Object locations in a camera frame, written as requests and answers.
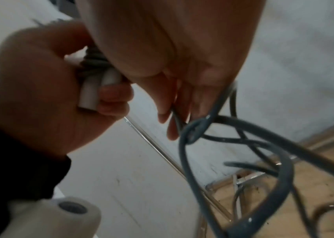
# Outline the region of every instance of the white plastic connector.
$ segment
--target white plastic connector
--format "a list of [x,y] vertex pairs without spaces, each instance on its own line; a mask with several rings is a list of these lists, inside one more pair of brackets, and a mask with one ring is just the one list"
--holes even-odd
[[104,73],[87,77],[81,87],[78,107],[96,111],[99,104],[98,90],[100,86],[119,84],[121,81],[122,75],[115,68],[109,68]]

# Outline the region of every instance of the wire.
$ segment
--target wire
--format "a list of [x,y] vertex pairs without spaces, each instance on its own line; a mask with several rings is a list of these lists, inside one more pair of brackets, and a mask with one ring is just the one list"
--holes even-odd
[[[111,66],[105,56],[95,46],[89,47],[87,49],[86,56],[81,65],[83,69],[78,73],[78,75],[83,79],[90,75],[104,72],[108,67]],[[236,112],[236,94],[236,83],[232,83],[221,93],[220,97],[217,99],[216,103],[210,110],[208,116],[205,118],[199,118],[190,122],[189,124],[181,121],[178,114],[176,113],[175,108],[172,108],[173,117],[180,134],[178,150],[181,164],[185,173],[185,177],[192,189],[203,216],[205,217],[207,223],[217,238],[252,237],[278,210],[287,196],[291,193],[307,233],[311,238],[318,238],[318,221],[323,214],[334,210],[334,203],[319,207],[312,219],[308,217],[301,196],[293,185],[294,165],[290,160],[288,153],[296,155],[301,160],[307,161],[308,163],[326,171],[333,176],[334,162],[312,151],[309,151],[271,131],[238,119]],[[219,111],[228,98],[230,98],[231,117],[218,115]],[[204,134],[209,126],[213,123],[234,127],[240,138],[225,138]],[[264,141],[250,140],[246,136],[245,132],[255,135]],[[277,183],[274,188],[268,193],[267,197],[256,207],[256,209],[241,219],[235,219],[235,221],[225,230],[223,230],[219,225],[217,219],[210,209],[209,204],[207,204],[206,199],[202,195],[200,186],[195,179],[187,158],[186,147],[195,143],[200,138],[220,143],[247,145],[270,168],[239,162],[225,162],[224,165],[261,171],[277,178]],[[259,148],[268,150],[277,155],[280,159],[281,165],[276,166],[268,156],[259,150]],[[244,188],[245,187],[239,188],[235,194],[234,202],[236,202],[238,196],[244,190]]]

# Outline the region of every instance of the wooden floor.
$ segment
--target wooden floor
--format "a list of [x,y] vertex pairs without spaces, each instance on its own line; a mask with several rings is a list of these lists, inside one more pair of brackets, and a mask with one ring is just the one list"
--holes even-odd
[[[323,153],[329,159],[334,160],[334,148]],[[272,177],[264,177],[259,180],[266,184],[269,189],[273,188],[275,179]],[[306,205],[308,214],[311,215],[313,210],[320,204],[334,202],[334,177],[320,171],[306,162],[299,162],[295,165],[295,186],[299,189],[304,204]],[[231,213],[231,202],[234,195],[233,185],[227,185],[219,188],[214,197],[225,206]],[[260,186],[252,185],[245,189],[242,202],[242,213],[254,209],[264,198],[265,191]],[[218,213],[214,211],[217,219],[222,226],[229,223]],[[334,212],[330,212],[320,220],[319,234],[322,238],[334,238]],[[208,228],[207,238],[215,237]],[[302,222],[296,210],[292,196],[289,195],[283,206],[274,214],[267,223],[261,228],[257,238],[308,238]]]

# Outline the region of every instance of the white wall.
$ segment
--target white wall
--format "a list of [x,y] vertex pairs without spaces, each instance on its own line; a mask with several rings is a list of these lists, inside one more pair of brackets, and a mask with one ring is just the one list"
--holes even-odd
[[[334,0],[269,0],[254,44],[237,77],[238,115],[293,141],[334,125]],[[142,90],[136,91],[131,117],[177,161],[177,142],[165,137],[166,125]],[[229,115],[228,105],[222,110]],[[215,126],[208,133],[237,136]],[[189,160],[201,184],[233,174],[224,161],[255,162],[250,150],[200,140]]]
[[[10,33],[57,17],[47,0],[0,0],[0,42]],[[111,237],[193,237],[198,207],[186,181],[124,120],[70,154],[72,168],[59,185],[102,211],[97,232]]]

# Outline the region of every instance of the cable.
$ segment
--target cable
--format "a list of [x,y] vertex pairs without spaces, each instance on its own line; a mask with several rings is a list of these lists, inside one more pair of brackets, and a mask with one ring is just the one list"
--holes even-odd
[[[79,77],[83,79],[90,75],[103,72],[111,66],[108,60],[97,48],[89,48],[86,51],[85,60],[81,63],[81,65],[83,66],[83,69],[79,72]],[[311,238],[318,238],[316,228],[318,221],[323,214],[334,210],[334,203],[320,207],[312,219],[308,217],[301,196],[293,185],[294,165],[287,153],[296,155],[301,160],[304,160],[333,176],[334,162],[312,151],[309,151],[271,131],[238,119],[236,112],[236,93],[236,83],[232,83],[221,93],[220,97],[217,99],[216,103],[210,110],[208,116],[194,120],[189,124],[181,121],[178,114],[176,113],[176,110],[172,108],[173,117],[180,134],[178,150],[181,164],[185,173],[185,177],[192,189],[203,216],[205,217],[207,223],[217,238],[252,237],[278,210],[287,196],[291,193],[307,233]],[[218,115],[219,111],[228,98],[230,98],[231,117]],[[240,138],[225,138],[205,135],[205,131],[213,123],[234,127]],[[264,141],[250,140],[246,136],[245,132],[255,135]],[[271,192],[268,193],[263,202],[261,202],[256,207],[256,209],[251,211],[246,216],[238,220],[235,219],[235,221],[225,230],[223,230],[219,225],[210,209],[209,204],[207,204],[204,196],[202,195],[200,186],[195,179],[187,158],[186,146],[195,143],[200,138],[220,143],[247,145],[270,168],[239,162],[225,162],[224,165],[261,171],[277,178],[276,185],[271,190]],[[259,148],[268,150],[277,155],[280,159],[281,165],[276,166],[268,156],[259,150]],[[237,191],[234,197],[235,202],[243,190],[244,187],[240,187],[240,189]]]

